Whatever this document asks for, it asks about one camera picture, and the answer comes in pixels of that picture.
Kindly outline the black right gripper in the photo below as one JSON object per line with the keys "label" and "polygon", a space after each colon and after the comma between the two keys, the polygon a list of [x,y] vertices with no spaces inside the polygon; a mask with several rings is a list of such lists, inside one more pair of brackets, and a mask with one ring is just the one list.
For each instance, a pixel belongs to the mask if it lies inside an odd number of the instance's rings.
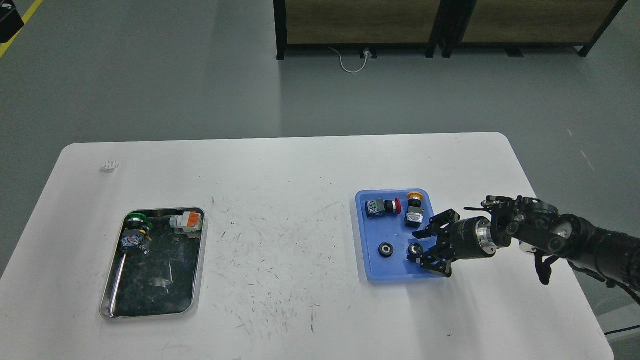
{"label": "black right gripper", "polygon": [[454,209],[445,210],[432,216],[425,228],[413,231],[412,237],[429,239],[448,234],[448,241],[437,240],[431,248],[423,248],[421,255],[407,255],[407,260],[418,264],[428,274],[450,278],[453,261],[487,259],[496,255],[498,246],[492,238],[490,226],[489,219],[484,216],[460,219],[460,214]]}

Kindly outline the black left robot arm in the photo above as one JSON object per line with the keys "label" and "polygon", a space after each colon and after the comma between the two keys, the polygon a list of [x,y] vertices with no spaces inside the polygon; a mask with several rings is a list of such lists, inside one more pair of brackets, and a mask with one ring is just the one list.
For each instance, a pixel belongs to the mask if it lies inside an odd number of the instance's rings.
{"label": "black left robot arm", "polygon": [[3,2],[0,6],[0,43],[6,44],[25,26],[16,5]]}

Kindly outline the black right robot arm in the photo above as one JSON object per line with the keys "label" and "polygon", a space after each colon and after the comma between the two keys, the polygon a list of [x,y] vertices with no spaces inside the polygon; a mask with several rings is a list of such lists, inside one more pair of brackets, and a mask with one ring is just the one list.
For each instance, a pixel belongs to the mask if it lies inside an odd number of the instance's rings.
{"label": "black right robot arm", "polygon": [[553,264],[563,259],[573,271],[610,289],[618,287],[639,301],[637,237],[596,227],[573,214],[561,214],[557,207],[533,197],[489,195],[477,211],[487,217],[461,219],[453,209],[431,217],[413,237],[435,237],[435,243],[430,248],[411,243],[407,260],[427,273],[450,278],[454,262],[492,258],[517,240],[533,254],[542,285],[550,283]]}

